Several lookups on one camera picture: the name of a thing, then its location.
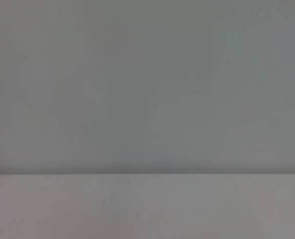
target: plain backdrop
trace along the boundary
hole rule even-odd
[[[0,0],[0,173],[295,173],[295,0]]]

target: gray wall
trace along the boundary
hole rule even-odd
[[[295,172],[295,0],[0,1],[0,173]]]

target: wall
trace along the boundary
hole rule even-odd
[[[295,0],[0,1],[0,173],[295,172]]]

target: white surface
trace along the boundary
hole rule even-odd
[[[44,238],[295,239],[295,176],[0,176],[0,239]]]
[[[0,0],[0,173],[295,172],[295,0]]]

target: white table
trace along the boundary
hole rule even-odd
[[[295,175],[0,176],[0,239],[295,239]]]

